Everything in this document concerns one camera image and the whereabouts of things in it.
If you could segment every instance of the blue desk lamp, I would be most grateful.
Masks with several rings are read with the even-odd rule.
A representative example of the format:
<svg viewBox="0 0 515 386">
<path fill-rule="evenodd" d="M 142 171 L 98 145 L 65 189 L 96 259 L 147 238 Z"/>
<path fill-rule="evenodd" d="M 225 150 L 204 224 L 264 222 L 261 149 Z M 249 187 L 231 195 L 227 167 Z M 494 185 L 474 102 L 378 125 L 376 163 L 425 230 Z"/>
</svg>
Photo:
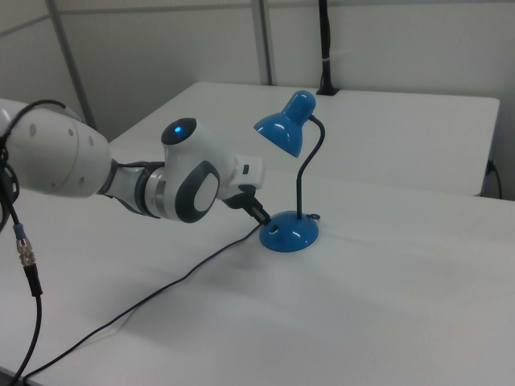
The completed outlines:
<svg viewBox="0 0 515 386">
<path fill-rule="evenodd" d="M 261 242 L 274 251 L 299 251 L 311 245 L 319 235 L 319 227 L 316 223 L 319 216 L 307 215 L 303 213 L 302 208 L 303 172 L 325 138 L 322 122 L 312 115 L 315 105 L 313 95 L 307 91 L 297 91 L 280 113 L 263 118 L 254 126 L 261 135 L 294 157 L 299 156 L 303 146 L 304 123 L 310 120 L 320 128 L 320 139 L 297 174 L 297 211 L 278 213 L 272 216 L 271 221 L 261 229 Z"/>
</svg>

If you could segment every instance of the lamp shade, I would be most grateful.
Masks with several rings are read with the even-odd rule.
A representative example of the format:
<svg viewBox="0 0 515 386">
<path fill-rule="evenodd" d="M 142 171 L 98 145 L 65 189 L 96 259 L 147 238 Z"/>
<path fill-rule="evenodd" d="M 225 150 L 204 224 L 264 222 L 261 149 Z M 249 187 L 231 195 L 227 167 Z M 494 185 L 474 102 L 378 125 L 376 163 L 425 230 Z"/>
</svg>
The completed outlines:
<svg viewBox="0 0 515 386">
<path fill-rule="evenodd" d="M 308 91 L 297 91 L 276 114 L 261 119 L 254 128 L 287 153 L 298 157 L 303 147 L 302 127 L 313 113 L 315 97 Z"/>
</svg>

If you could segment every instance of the white wall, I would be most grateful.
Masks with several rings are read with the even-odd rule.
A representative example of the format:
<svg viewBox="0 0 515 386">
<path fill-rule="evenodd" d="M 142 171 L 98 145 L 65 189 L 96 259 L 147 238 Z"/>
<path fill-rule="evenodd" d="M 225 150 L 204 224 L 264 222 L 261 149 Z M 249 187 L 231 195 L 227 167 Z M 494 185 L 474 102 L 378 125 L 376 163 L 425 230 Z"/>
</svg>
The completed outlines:
<svg viewBox="0 0 515 386">
<path fill-rule="evenodd" d="M 57 7 L 97 128 L 109 140 L 196 81 L 266 81 L 250 0 L 61 0 Z"/>
<path fill-rule="evenodd" d="M 318 87 L 316 2 L 268 3 L 275 84 Z M 337 87 L 500 99 L 491 157 L 515 199 L 515 3 L 339 5 L 329 18 Z M 493 175 L 485 191 L 496 197 Z"/>
<path fill-rule="evenodd" d="M 82 114 L 44 0 L 0 1 L 0 98 L 63 101 Z"/>
</svg>

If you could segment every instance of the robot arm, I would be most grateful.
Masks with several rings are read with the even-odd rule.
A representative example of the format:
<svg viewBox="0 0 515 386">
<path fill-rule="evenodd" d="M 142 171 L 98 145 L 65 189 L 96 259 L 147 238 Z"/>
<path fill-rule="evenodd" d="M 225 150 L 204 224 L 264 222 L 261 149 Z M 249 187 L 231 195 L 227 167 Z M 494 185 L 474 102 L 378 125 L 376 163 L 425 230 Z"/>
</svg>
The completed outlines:
<svg viewBox="0 0 515 386">
<path fill-rule="evenodd" d="M 0 100 L 0 135 L 25 104 Z M 161 137 L 164 162 L 118 164 L 94 129 L 46 109 L 24 116 L 9 137 L 9 163 L 20 185 L 44 194 L 103 194 L 129 210 L 193 223 L 216 198 L 243 208 L 260 224 L 270 217 L 254 194 L 262 186 L 261 158 L 230 154 L 194 118 L 171 123 Z"/>
</svg>

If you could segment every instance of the white table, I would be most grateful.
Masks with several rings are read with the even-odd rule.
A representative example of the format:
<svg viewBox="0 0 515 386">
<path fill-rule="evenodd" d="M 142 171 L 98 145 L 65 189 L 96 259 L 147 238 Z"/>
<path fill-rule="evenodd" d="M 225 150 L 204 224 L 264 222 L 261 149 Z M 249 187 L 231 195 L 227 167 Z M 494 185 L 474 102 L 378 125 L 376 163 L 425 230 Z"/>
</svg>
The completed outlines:
<svg viewBox="0 0 515 386">
<path fill-rule="evenodd" d="M 148 141 L 135 146 L 142 145 L 140 153 L 123 150 L 123 141 L 113 144 L 121 161 L 153 152 Z M 267 173 L 258 192 L 266 210 L 295 207 L 294 180 L 287 171 Z M 305 211 L 322 216 L 310 248 L 272 253 L 253 236 L 34 380 L 513 382 L 513 203 L 320 175 L 308 174 L 304 182 Z M 29 370 L 254 226 L 246 213 L 220 202 L 189 225 L 136 216 L 99 196 L 24 191 L 17 208 L 44 291 L 43 327 Z M 35 305 L 8 231 L 0 235 L 0 256 L 0 304 L 7 311 L 0 318 L 0 367 L 13 371 L 28 347 Z"/>
<path fill-rule="evenodd" d="M 161 155 L 164 128 L 181 117 L 196 117 L 218 133 L 231 151 L 265 155 L 270 168 L 294 172 L 299 160 L 274 149 L 252 126 L 280 111 L 297 90 L 197 83 L 112 144 Z M 481 192 L 497 99 L 360 91 L 315 98 L 314 114 L 326 126 L 327 137 L 309 173 L 460 195 Z M 319 135 L 311 123 L 303 132 L 301 159 Z"/>
</svg>

